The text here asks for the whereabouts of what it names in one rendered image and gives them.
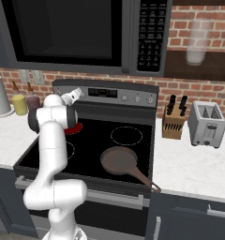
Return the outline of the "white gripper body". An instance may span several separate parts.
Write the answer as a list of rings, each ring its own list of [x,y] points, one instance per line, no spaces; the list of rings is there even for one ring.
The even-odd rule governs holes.
[[[74,103],[78,99],[84,97],[84,92],[80,87],[78,87],[78,88],[72,90],[71,92],[69,92],[68,96],[69,96],[71,102]]]

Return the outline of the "red glowing burner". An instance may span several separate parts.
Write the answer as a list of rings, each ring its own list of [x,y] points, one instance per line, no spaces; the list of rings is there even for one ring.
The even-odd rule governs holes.
[[[78,122],[75,127],[70,127],[64,130],[66,135],[73,135],[79,133],[83,129],[83,124]]]

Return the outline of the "black and steel stove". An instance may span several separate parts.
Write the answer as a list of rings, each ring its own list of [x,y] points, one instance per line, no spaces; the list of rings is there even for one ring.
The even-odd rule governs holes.
[[[58,80],[28,114],[16,186],[42,240],[144,240],[158,88]]]

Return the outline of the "dark red squeeze bottle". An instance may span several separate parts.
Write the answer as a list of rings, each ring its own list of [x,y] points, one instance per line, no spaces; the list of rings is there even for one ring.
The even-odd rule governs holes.
[[[31,87],[31,84],[27,84],[27,97],[26,97],[26,103],[29,110],[35,110],[40,107],[40,100],[39,97],[35,95],[33,88]]]

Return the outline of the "black and grey microwave oven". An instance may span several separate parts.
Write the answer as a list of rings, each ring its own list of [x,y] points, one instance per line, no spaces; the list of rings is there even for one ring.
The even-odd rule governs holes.
[[[0,0],[0,68],[164,75],[173,0]]]

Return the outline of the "brown frying pan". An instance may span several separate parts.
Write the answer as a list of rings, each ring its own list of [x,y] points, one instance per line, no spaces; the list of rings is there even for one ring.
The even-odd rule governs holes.
[[[161,192],[161,188],[146,177],[137,167],[138,157],[134,151],[127,147],[115,146],[105,150],[100,162],[105,171],[112,174],[123,175],[129,174],[156,193]]]

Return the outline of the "wooden knife block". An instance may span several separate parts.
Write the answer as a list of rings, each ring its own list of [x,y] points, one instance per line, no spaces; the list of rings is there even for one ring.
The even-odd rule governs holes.
[[[180,140],[185,121],[186,117],[184,115],[181,116],[178,104],[174,105],[172,112],[165,108],[162,118],[162,137]]]

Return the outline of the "dark grey cupboard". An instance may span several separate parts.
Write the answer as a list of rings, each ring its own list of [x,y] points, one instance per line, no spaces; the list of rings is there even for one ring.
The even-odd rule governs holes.
[[[38,238],[35,225],[23,203],[22,192],[15,187],[13,170],[0,168],[0,218],[8,233]]]

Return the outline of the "dark wooden shelf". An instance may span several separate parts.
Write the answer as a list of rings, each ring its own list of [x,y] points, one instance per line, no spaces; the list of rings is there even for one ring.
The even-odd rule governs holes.
[[[164,77],[225,82],[225,52],[206,52],[199,66],[190,66],[186,52],[167,51]]]

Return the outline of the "clear glass jar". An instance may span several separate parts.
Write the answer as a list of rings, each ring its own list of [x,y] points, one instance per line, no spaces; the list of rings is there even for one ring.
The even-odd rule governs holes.
[[[211,30],[211,19],[193,20],[187,42],[186,60],[190,66],[199,66],[205,57]]]

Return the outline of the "silver toaster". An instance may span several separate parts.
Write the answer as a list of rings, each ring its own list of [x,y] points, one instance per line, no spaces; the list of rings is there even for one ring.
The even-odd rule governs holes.
[[[192,145],[220,147],[225,132],[225,119],[216,102],[194,101],[187,126]]]

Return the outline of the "dark grey drawer front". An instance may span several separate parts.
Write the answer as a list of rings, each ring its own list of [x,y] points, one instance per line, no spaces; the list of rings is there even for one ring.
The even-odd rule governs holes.
[[[207,215],[207,207],[211,205],[214,210],[225,211],[225,202],[215,202],[189,197],[176,197],[173,210],[179,213],[187,213],[192,216],[206,217],[215,220],[225,220],[223,217],[213,217]]]

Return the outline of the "dark grey cupboard door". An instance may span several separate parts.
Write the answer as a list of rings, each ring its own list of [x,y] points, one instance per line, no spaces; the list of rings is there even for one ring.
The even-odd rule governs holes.
[[[153,240],[156,217],[161,217],[158,240],[225,240],[225,220],[192,216],[173,210],[176,197],[152,193],[145,240]]]

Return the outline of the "grey wall socket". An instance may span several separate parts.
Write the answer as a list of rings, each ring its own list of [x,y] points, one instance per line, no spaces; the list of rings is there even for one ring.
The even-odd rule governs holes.
[[[22,83],[30,83],[31,78],[30,78],[30,73],[28,69],[20,69],[19,70],[19,75]]]
[[[39,85],[44,84],[43,74],[41,70],[33,70],[32,75],[34,79],[34,84],[39,84]]]

